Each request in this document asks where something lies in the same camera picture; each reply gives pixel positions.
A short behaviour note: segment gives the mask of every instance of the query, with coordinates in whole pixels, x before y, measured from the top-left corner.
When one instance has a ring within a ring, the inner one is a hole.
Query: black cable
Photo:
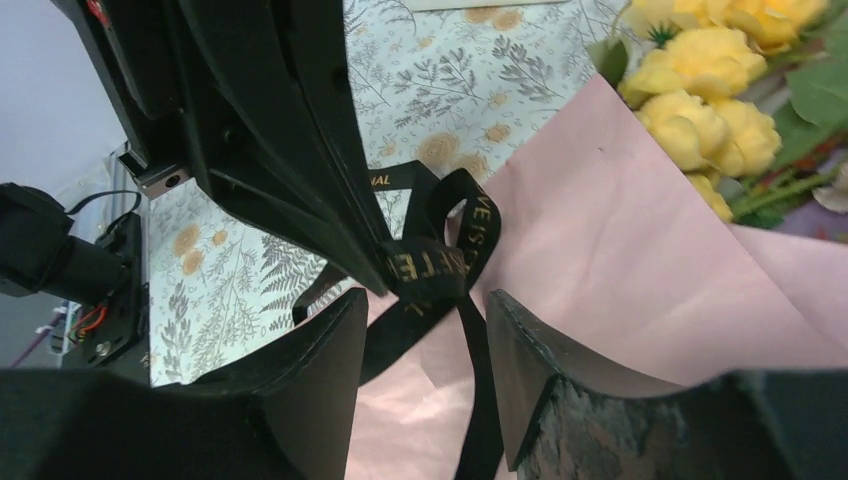
[[[121,216],[119,216],[118,218],[113,220],[112,223],[110,223],[109,226],[106,227],[106,231],[103,233],[103,235],[108,235],[108,234],[112,233],[112,230],[114,230],[115,227],[117,227],[118,224],[120,224],[122,220],[124,220],[131,213],[138,210],[138,207],[141,206],[141,198],[142,197],[141,197],[140,192],[137,192],[137,191],[134,191],[134,190],[110,190],[108,192],[95,193],[93,195],[89,195],[89,196],[83,198],[82,200],[80,200],[76,205],[73,206],[73,208],[71,208],[70,210],[65,212],[65,215],[76,215],[77,213],[81,212],[82,209],[85,208],[86,205],[88,205],[92,201],[97,200],[98,198],[101,198],[101,197],[105,197],[105,196],[108,196],[108,195],[118,195],[120,193],[131,193],[131,194],[135,195],[135,201],[133,202],[133,206],[130,207],[129,211],[121,214]]]
[[[70,210],[65,212],[65,215],[76,215],[82,211],[83,208],[86,207],[89,203],[97,200],[98,198],[105,197],[108,195],[118,195],[120,193],[132,193],[135,195],[135,203],[133,204],[133,208],[130,211],[134,211],[141,205],[141,193],[133,191],[133,190],[110,190],[108,192],[99,192],[92,195],[89,195],[82,200],[79,201],[76,205],[73,206]]]

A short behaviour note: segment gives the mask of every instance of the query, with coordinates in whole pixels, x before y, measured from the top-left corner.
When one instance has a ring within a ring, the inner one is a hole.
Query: artificial flower
[[[621,19],[633,33],[654,40],[663,30],[720,25],[730,0],[633,0]]]
[[[710,156],[729,138],[727,123],[701,98],[683,90],[648,100],[636,117],[684,172],[708,166]]]
[[[665,49],[648,52],[618,90],[631,108],[681,88],[714,100],[743,92],[765,71],[765,58],[751,50],[741,31],[698,28],[679,33]]]
[[[732,0],[728,25],[747,33],[769,55],[789,50],[798,33],[815,21],[829,0]]]
[[[739,100],[713,102],[712,107],[730,129],[730,140],[711,158],[713,164],[731,177],[765,172],[781,147],[774,119]]]
[[[686,178],[722,222],[730,223],[733,221],[733,212],[730,210],[727,202],[724,201],[724,198],[715,191],[715,188],[710,184],[710,180],[707,177],[696,174],[686,175]]]

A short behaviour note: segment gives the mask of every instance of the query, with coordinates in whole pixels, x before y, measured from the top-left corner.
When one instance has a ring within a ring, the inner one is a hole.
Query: red wire
[[[87,322],[89,318],[93,317],[95,313],[98,313],[102,309],[103,309],[103,305],[98,305],[96,308],[94,308],[90,312],[86,313],[82,318],[80,318],[79,320],[77,320],[76,323],[74,323],[74,325],[71,327],[70,331],[73,332],[74,330],[79,328],[80,325],[82,325],[84,322]]]
[[[97,317],[97,320],[94,321],[91,325],[86,325],[80,329],[80,333],[85,333],[89,330],[93,330],[97,328],[101,323],[103,323],[103,319],[106,318],[106,314],[109,312],[109,309],[106,307],[100,307],[100,316]]]

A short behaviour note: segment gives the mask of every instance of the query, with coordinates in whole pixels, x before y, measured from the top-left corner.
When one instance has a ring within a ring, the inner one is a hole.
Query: black bracket
[[[141,219],[134,213],[124,216],[95,245],[117,255],[127,276],[109,297],[103,322],[65,355],[63,368],[106,365],[147,335],[149,309],[147,284],[142,283]],[[96,305],[88,305],[83,313],[94,308]]]

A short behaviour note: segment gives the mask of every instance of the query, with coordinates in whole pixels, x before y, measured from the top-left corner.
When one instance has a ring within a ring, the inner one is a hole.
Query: floral wrapping paper
[[[347,0],[350,84],[371,168],[419,159],[485,180],[595,70],[585,46],[621,0],[412,13],[400,0]],[[379,193],[398,235],[408,192]],[[150,375],[189,383],[292,327],[320,258],[245,226],[189,182],[151,204]],[[336,286],[326,304],[352,283]]]

